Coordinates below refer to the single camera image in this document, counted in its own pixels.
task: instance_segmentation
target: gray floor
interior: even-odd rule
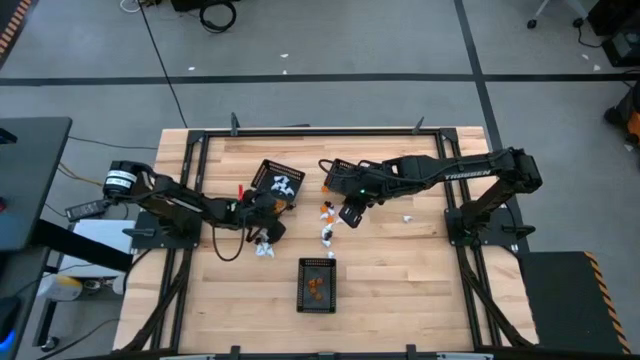
[[[118,3],[40,0],[0,78],[162,76],[140,14],[123,13]],[[562,1],[552,1],[535,31],[525,25],[537,0],[464,5],[486,74],[591,74],[594,65],[597,73],[621,71],[609,66],[601,50],[577,44],[571,27],[576,14]],[[243,0],[237,6],[238,21],[223,35],[173,12],[169,1],[147,9],[170,75],[471,73],[453,0]],[[584,40],[600,41],[588,27]],[[634,221],[638,158],[601,121],[626,87],[487,86],[503,143],[527,149],[544,177],[535,195],[519,198],[526,223],[538,228],[532,249],[594,252],[632,349],[640,351],[640,311],[634,306],[640,288],[628,285],[634,284],[631,274],[640,272],[634,261],[640,251],[640,223]],[[243,126],[412,125],[421,116],[431,126],[485,124],[472,82],[201,84],[175,90],[192,127],[227,126],[232,111]],[[70,116],[73,135],[128,145],[154,146],[163,128],[182,126],[166,85],[0,87],[0,116],[39,115]],[[63,156],[75,172],[97,180],[114,159],[153,163],[154,152],[70,141]],[[48,203],[62,210],[98,197],[98,187],[56,176]],[[116,208],[108,216],[123,213]],[[65,224],[48,209],[42,216]],[[118,301],[64,304],[52,332],[68,343],[117,317],[119,308]],[[30,346],[31,333],[20,359],[40,355]],[[115,326],[108,326],[58,358],[106,353],[114,333]]]

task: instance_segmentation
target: wooden tabletop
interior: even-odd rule
[[[488,151],[481,127],[457,130],[463,155]],[[186,136],[187,130],[163,132],[155,164],[158,173],[179,180]],[[325,223],[320,206],[326,200],[340,204],[342,198],[322,193],[325,174],[318,159],[339,157],[357,163],[410,154],[437,157],[433,137],[214,138],[203,186],[209,197],[236,197],[238,184],[249,188],[265,158],[303,171],[306,177],[298,206],[282,215],[287,232],[274,245],[274,259],[257,257],[255,245],[249,244],[237,260],[224,263],[213,252],[211,229],[203,226],[193,257],[180,352],[228,353],[232,345],[240,345],[244,353],[401,352],[406,344],[416,344],[418,351],[472,350],[455,249],[447,241],[442,184],[368,209],[357,229],[334,226],[330,249],[321,243]],[[471,196],[480,196],[494,181],[470,180]],[[458,186],[454,189],[461,204]],[[413,221],[405,224],[403,215]],[[222,254],[229,257],[237,250],[240,234],[216,230],[216,238]],[[338,264],[337,312],[297,313],[298,259],[324,258],[329,250]],[[156,305],[165,255],[166,250],[152,251],[130,275],[114,348],[132,339]],[[484,256],[496,303],[521,334],[536,343],[516,258],[499,247],[485,247]],[[180,255],[176,259],[177,268]],[[473,265],[470,251],[469,260]],[[478,308],[488,344],[484,310]],[[163,345],[168,345],[171,318],[170,309]]]

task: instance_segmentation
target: white cylinder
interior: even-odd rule
[[[82,292],[82,283],[64,275],[49,275],[42,279],[38,296],[54,301],[72,301]]]

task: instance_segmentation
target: black metal frame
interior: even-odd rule
[[[428,128],[420,129],[419,125],[415,128],[411,127],[390,127],[390,128],[265,128],[265,129],[245,129],[240,128],[237,124],[229,130],[190,130],[187,136],[187,147],[185,150],[180,183],[186,185],[191,167],[191,161],[193,159],[193,152],[195,144],[200,143],[200,156],[198,159],[198,168],[196,171],[196,180],[194,190],[202,191],[202,184],[205,174],[205,165],[207,160],[207,151],[209,142],[216,137],[269,137],[269,136],[432,136],[436,142],[439,158],[447,157],[445,150],[445,140],[449,140],[453,152],[453,156],[461,156],[460,144],[458,143],[457,131],[455,128]],[[449,209],[456,207],[455,197],[453,193],[453,187],[451,182],[444,183],[445,196],[447,198],[447,206]],[[460,190],[463,197],[463,201],[471,200],[469,194],[469,187],[465,180],[460,181]],[[456,253],[458,263],[462,269],[463,261],[466,260],[465,247],[456,246]],[[482,255],[482,249],[477,247],[473,249],[474,258],[476,262],[476,271],[478,278],[483,288],[490,294],[489,281],[487,271],[484,263],[484,257]],[[167,261],[165,263],[164,272],[162,275],[162,283],[160,285],[159,299],[162,299],[166,295],[166,291],[171,282],[174,262],[175,262],[175,250],[168,250]],[[190,267],[191,259],[193,256],[193,250],[185,250],[183,253],[183,262],[187,262],[187,267]],[[480,325],[478,322],[477,308],[475,305],[473,290],[467,284],[461,276],[462,287],[464,291],[465,305],[467,308],[467,314],[469,317],[469,327],[471,329],[471,338],[473,341],[474,349],[483,345],[482,336],[480,333]],[[177,296],[175,314],[173,324],[171,327],[171,344],[170,349],[178,352],[180,344],[180,333],[182,330],[182,319],[184,317],[184,306],[187,293],[187,284],[185,283]],[[494,346],[500,346],[500,332],[496,323],[487,312],[487,319],[489,319],[489,329],[491,333],[491,340]],[[151,340],[151,349],[156,350],[160,348],[160,340],[163,331],[163,322],[160,322]],[[347,358],[353,356],[354,358],[379,358],[379,359],[407,359],[409,358],[434,358],[435,353],[418,353],[415,351],[415,346],[408,345],[408,351],[405,353],[352,353],[352,354],[340,354],[341,358]],[[309,354],[250,354],[250,356],[257,356],[259,358],[296,358],[304,357],[308,358]],[[216,358],[226,358],[225,355],[216,354]]]

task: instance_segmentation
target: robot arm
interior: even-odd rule
[[[352,228],[358,226],[367,207],[430,189],[443,181],[498,176],[498,182],[480,199],[463,205],[468,224],[488,216],[514,194],[531,193],[542,185],[533,158],[513,148],[449,159],[412,155],[381,163],[362,160],[358,165],[335,159],[330,170],[323,167],[325,162],[331,161],[319,162],[327,172],[325,186],[345,195],[340,217]]]
[[[157,216],[169,232],[188,231],[188,220],[197,213],[214,227],[239,230],[265,228],[269,242],[278,241],[285,232],[278,221],[288,204],[269,193],[247,190],[242,198],[209,198],[157,174],[150,166],[132,161],[114,161],[103,187],[105,198],[113,203],[133,203]]]

